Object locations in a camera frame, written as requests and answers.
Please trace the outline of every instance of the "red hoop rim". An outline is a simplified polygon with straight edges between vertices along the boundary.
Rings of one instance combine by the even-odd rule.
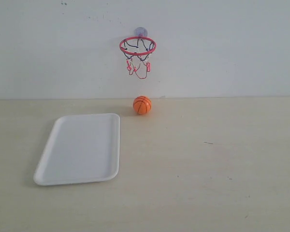
[[[123,47],[122,47],[122,44],[126,41],[129,41],[129,40],[135,40],[135,39],[143,39],[143,40],[148,40],[150,42],[152,42],[154,44],[154,47],[149,50],[148,52],[142,52],[142,53],[136,53],[136,52],[128,52],[127,50],[125,50]],[[155,50],[156,50],[156,47],[157,47],[157,44],[154,40],[148,38],[148,37],[144,37],[144,36],[132,36],[132,37],[128,37],[124,40],[122,40],[119,44],[119,48],[120,50],[123,52],[123,53],[126,53],[128,55],[131,55],[131,56],[145,56],[145,55],[148,55],[148,54],[151,54],[153,53]]]

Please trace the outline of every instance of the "white tray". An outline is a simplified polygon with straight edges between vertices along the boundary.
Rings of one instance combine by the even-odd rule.
[[[34,174],[38,185],[106,181],[119,168],[119,116],[76,115],[59,118]]]

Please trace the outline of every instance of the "mini basketball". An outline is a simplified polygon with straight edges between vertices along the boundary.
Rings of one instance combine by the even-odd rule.
[[[151,100],[146,96],[139,96],[134,99],[133,108],[139,115],[144,115],[151,110]]]

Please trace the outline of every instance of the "basketball hoop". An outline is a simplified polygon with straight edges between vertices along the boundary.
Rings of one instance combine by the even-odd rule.
[[[139,79],[147,78],[147,73],[150,72],[151,69],[148,59],[150,54],[156,50],[156,46],[154,40],[142,35],[128,37],[120,42],[119,48],[127,58],[126,62],[129,75],[135,74]],[[140,77],[138,74],[141,65],[143,65],[146,70],[145,76],[143,77]]]

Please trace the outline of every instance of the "table surface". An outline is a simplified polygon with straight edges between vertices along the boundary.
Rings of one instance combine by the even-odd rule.
[[[290,98],[0,101],[0,231],[288,232]],[[111,181],[39,187],[54,121],[117,113]]]

